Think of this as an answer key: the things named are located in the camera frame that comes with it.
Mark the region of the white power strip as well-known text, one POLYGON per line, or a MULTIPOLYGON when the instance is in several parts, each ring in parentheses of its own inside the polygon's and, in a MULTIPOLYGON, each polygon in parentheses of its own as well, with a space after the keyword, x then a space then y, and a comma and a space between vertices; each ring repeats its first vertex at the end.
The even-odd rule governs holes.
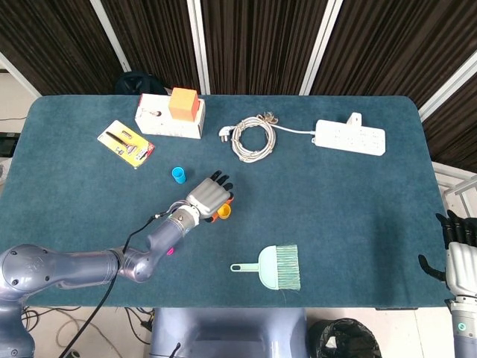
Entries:
POLYGON ((382 156, 386 152, 384 130, 322 119, 315 125, 312 143, 317 147, 373 156, 382 156))

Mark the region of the mint green hand brush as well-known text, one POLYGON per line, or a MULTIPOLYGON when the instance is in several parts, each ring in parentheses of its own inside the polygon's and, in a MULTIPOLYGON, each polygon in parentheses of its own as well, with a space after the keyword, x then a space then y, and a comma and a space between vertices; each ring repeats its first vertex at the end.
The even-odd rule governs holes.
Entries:
POLYGON ((263 248, 257 263, 233 263, 231 272, 257 273, 262 285, 271 290, 301 289, 297 245, 271 245, 263 248))

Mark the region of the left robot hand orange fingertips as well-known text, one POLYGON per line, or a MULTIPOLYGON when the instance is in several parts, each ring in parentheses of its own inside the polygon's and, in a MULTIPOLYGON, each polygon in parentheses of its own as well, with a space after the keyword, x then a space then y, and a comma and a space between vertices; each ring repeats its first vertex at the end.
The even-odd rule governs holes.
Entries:
POLYGON ((186 201, 195 207, 200 219, 212 223, 218 218, 218 210, 224 204, 230 204, 234 199, 233 184, 229 175, 223 175, 220 170, 205 178, 187 196, 186 201))

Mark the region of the white metal rack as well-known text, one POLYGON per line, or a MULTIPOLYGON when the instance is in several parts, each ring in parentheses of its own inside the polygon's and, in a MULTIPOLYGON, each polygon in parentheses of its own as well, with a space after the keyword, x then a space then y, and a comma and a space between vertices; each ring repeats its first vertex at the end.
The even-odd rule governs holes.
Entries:
POLYGON ((445 209, 477 218, 477 173, 436 162, 432 166, 445 209))

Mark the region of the black box device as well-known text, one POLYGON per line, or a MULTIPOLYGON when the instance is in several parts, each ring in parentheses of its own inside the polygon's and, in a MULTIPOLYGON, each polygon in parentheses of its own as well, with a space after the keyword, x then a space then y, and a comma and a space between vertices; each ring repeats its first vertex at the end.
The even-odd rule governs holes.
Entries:
POLYGON ((19 141, 20 133, 0 132, 0 158, 11 158, 19 141))

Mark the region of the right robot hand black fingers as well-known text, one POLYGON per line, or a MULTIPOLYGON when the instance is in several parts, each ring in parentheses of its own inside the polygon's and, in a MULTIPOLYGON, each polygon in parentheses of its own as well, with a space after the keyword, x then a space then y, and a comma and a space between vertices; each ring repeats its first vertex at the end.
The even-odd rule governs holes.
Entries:
POLYGON ((461 218, 447 210, 435 214, 443 232, 446 252, 445 271, 432 268, 426 257, 418 255, 421 269, 446 284, 455 296, 477 297, 477 218, 461 218))

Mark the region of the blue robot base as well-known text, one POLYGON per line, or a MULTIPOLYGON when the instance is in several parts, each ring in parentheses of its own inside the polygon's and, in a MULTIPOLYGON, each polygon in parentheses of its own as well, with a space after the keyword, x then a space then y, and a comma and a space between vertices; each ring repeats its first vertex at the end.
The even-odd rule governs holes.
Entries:
POLYGON ((157 308, 150 358, 309 358, 303 308, 157 308))

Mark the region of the yellow razor blister pack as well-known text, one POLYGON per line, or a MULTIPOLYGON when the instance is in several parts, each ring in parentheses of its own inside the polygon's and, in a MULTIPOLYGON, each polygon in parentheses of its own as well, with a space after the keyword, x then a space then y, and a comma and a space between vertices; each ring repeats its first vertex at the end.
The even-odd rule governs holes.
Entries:
POLYGON ((153 143, 119 120, 113 121, 97 140, 134 169, 138 169, 155 150, 153 143))

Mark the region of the white cardboard box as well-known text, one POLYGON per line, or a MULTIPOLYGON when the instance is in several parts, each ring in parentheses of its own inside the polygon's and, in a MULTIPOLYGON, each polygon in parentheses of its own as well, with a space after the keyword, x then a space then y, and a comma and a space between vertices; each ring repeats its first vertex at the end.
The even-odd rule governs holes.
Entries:
POLYGON ((201 139, 205 119, 205 101, 199 99, 194 122, 173 119, 169 110, 170 96, 142 94, 135 122, 143 134, 201 139))

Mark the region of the orange foam cube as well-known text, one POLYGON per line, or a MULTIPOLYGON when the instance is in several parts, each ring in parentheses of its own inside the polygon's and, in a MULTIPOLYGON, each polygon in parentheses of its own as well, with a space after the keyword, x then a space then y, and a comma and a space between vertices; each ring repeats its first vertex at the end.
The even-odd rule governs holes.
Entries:
POLYGON ((196 90, 175 87, 172 90, 168 108, 172 119, 193 122, 199 105, 196 90))

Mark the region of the teal table cloth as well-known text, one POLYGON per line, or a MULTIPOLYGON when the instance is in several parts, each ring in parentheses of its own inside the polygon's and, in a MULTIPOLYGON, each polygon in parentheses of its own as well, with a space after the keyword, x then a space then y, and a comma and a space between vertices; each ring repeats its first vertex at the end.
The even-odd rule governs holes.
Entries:
POLYGON ((31 105, 0 194, 0 253, 21 244, 141 250, 157 227, 149 218, 220 170, 233 184, 231 217, 191 230, 146 282, 120 277, 108 305, 415 308, 450 296, 417 259, 444 268, 435 216, 444 208, 409 98, 209 96, 201 139, 152 136, 153 154, 134 169, 97 138, 115 120, 134 128, 138 102, 61 95, 31 105), (386 152, 315 146, 321 119, 384 130, 386 152), (230 271, 271 245, 297 245, 299 291, 230 271))

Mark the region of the black chair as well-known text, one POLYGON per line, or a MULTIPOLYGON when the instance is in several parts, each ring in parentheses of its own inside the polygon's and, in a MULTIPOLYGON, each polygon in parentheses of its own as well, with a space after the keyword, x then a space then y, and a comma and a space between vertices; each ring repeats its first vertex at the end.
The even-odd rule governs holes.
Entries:
POLYGON ((114 85, 116 95, 167 95, 163 83, 154 75, 141 71, 125 72, 114 85))

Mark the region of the black trash bin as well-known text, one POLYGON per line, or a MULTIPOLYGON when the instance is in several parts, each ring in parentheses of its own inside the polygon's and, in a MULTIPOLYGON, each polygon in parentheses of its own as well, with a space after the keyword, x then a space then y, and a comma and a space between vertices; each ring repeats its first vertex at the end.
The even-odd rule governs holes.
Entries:
POLYGON ((311 358, 382 358, 376 337, 354 318, 316 321, 307 335, 311 358))

